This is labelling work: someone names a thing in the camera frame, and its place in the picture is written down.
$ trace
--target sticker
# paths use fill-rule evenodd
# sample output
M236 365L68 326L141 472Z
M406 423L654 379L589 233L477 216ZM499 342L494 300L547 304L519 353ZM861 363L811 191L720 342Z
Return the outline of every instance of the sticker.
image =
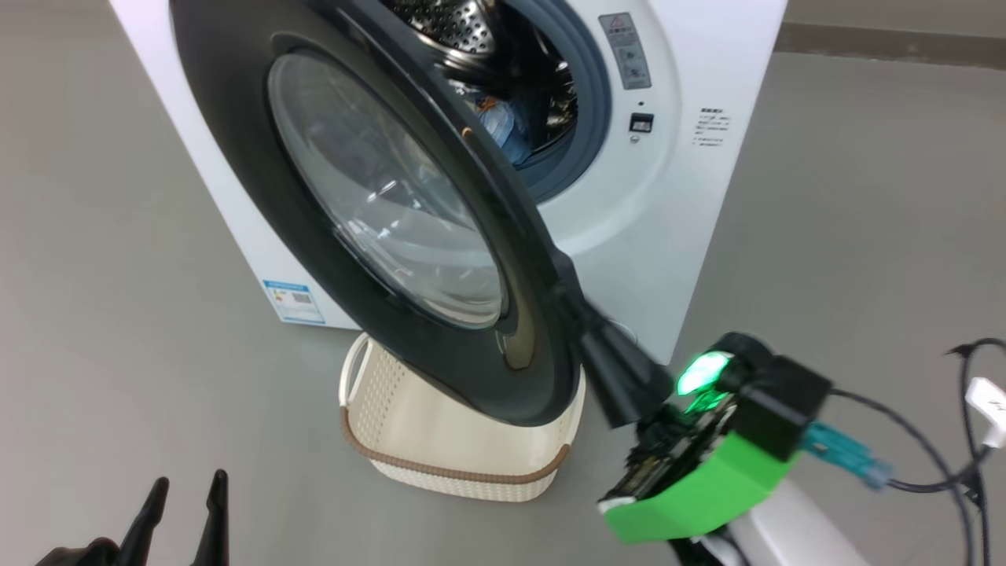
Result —
M700 147L720 147L726 142L726 134L732 122L722 108L702 108L692 132L692 145Z
M627 90L649 88L650 68L646 64L646 53L639 41L636 26L632 23L629 12L608 14L598 18L601 28L605 30L608 43L612 46L612 54L619 64L622 74L622 87Z
M280 319L286 323L307 323L309 325L324 325L325 319L314 301L314 296L307 286L295 286L293 282L279 280L263 280L266 293L276 308Z

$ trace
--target blue connector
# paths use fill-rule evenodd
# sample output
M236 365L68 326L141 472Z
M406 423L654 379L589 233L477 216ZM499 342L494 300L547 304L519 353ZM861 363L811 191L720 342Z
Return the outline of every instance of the blue connector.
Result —
M882 490L894 476L894 468L873 457L865 445L820 421L814 421L808 427L802 447L822 460L850 471L873 491Z

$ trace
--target cable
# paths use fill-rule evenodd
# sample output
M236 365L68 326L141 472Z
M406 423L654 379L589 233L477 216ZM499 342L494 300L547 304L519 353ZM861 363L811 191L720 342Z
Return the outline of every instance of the cable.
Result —
M964 419L964 431L968 436L968 450L971 453L971 459L973 461L978 461L979 453L978 444L975 442L974 425L971 422L971 412L968 410L968 376L971 374L971 359L975 356L978 349L983 346L999 347L999 350L1003 352L1003 354L1006 354L1006 343L998 339L982 339L970 345L963 345L955 348L948 353L957 354L961 357L961 374L958 384L960 386L959 393L961 397L961 416ZM978 512L981 516L982 522L982 564L985 566L991 566L992 549L990 544L992 542L992 536L989 527L988 494L985 491L985 479L982 478L981 468L975 470L973 485L977 496L976 504L978 505Z
M733 547L733 550L737 553L737 557L740 558L740 566L751 566L751 561L747 560L747 555L744 554L743 549L741 549L740 545L737 544L737 540L733 538L733 534L730 533L729 529L727 529L725 526L719 533L719 538L723 539L724 541L729 543L731 547Z
M886 415L918 442L923 449L926 450L926 453L929 454L933 463L940 468L940 473L943 474L945 478L948 480L953 478L950 471L950 466L947 465L947 461L940 455L940 452L937 451L936 447L933 446L933 443L930 442L930 440L926 438L926 436L924 436L923 433L919 432L918 429L916 429L911 423L905 420L904 417L894 412L894 410L881 403L877 403L872 399L868 399L848 391L833 389L831 390L831 394L836 397L844 397L851 401L855 401L856 403L865 405L874 411ZM965 506L964 496L961 494L960 486L955 484L950 487L949 490L951 495L954 497L954 503L957 505L958 511L961 512L961 524L964 527L964 564L965 566L972 566L975 561L975 541L972 538L971 518L968 516L968 508Z
M962 482L979 471L979 466L985 463L990 454L992 454L992 448L983 446L978 456L973 456L971 462L964 469L937 484L908 484L899 480L891 480L887 485L895 490L908 492L909 494L939 494L940 492L946 492L954 486L959 486Z

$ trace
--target black cable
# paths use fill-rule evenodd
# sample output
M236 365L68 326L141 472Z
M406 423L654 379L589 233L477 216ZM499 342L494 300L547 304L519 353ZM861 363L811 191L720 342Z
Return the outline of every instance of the black cable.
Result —
M740 566L751 566L751 561L747 560L747 555L744 554L743 549L737 544L737 540L733 538L733 534L730 533L726 526L723 526L716 534L733 547L733 550L736 551L737 556L740 558Z
M979 470L979 467L985 463L985 460L989 458L990 454L992 454L992 448L983 446L982 450L978 452L978 456L972 456L971 462L964 469L937 484L908 484L899 480L891 480L887 485L895 490L908 492L909 494L939 494L940 492L946 492L974 476Z
M719 562L709 549L691 542L690 539L675 539L667 541L667 544L671 545L671 550L681 566L709 566L714 563L713 561Z
M930 442L921 432L918 431L911 423L905 420L904 417L894 412L893 409L887 406L877 403L872 399L868 399L861 395L856 395L855 393L850 393L848 391L843 391L840 389L831 390L831 394L836 397L844 397L846 399L855 401L856 403L865 405L874 411L882 413L890 418L892 421L897 423L909 436L914 438L918 444L926 450L933 463L940 468L940 473L944 475L945 478L951 479L953 476L950 471L950 466L947 465L947 461L940 455L933 443ZM971 530L971 518L968 516L968 508L964 503L964 496L961 494L961 487L957 484L949 488L951 495L954 497L954 503L957 504L958 511L961 512L961 524L964 527L964 564L965 566L972 566L975 561L975 541L972 538Z
M1006 343L998 339L982 339L970 345L960 346L948 353L957 354L961 357L961 375L958 384L960 386L959 393L961 397L961 416L964 419L964 431L968 436L968 450L973 461L978 460L979 453L978 444L975 442L974 425L971 422L971 412L968 410L968 377L971 375L971 359L975 356L978 349L983 346L999 347L999 350L1003 354L1006 354ZM975 503L978 505L978 512L981 516L982 522L982 564L984 566L991 566L992 549L990 544L992 542L992 536L990 533L991 528L989 527L988 496L985 491L985 479L982 478L981 468L975 470L975 477L971 486L974 487L973 491L976 496Z

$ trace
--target washing machine door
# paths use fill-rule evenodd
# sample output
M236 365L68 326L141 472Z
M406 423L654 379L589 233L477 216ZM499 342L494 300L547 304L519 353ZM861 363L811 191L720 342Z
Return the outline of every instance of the washing machine door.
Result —
M220 149L346 313L477 411L558 417L578 363L551 294L576 286L571 263L412 31L376 0L173 0L171 15Z

